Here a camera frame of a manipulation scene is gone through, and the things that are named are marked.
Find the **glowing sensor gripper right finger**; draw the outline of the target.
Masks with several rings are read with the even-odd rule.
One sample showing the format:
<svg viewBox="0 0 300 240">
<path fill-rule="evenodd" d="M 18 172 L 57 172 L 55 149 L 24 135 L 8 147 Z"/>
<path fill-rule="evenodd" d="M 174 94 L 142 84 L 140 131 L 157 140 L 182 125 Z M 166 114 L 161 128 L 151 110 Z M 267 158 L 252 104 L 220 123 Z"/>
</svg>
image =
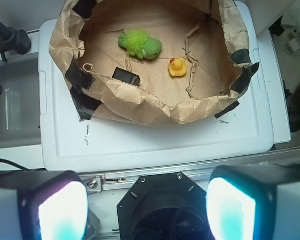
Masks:
<svg viewBox="0 0 300 240">
<path fill-rule="evenodd" d="M 206 211 L 217 240 L 300 240 L 300 164 L 220 165 Z"/>
</svg>

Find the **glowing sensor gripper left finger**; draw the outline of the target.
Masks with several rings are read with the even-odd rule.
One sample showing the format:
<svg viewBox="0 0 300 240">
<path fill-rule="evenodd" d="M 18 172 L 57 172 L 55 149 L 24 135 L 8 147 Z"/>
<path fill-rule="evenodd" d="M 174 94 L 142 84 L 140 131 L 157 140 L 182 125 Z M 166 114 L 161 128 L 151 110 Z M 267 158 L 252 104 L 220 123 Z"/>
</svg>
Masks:
<svg viewBox="0 0 300 240">
<path fill-rule="evenodd" d="M 81 240 L 88 194 L 74 171 L 0 171 L 0 240 Z"/>
</svg>

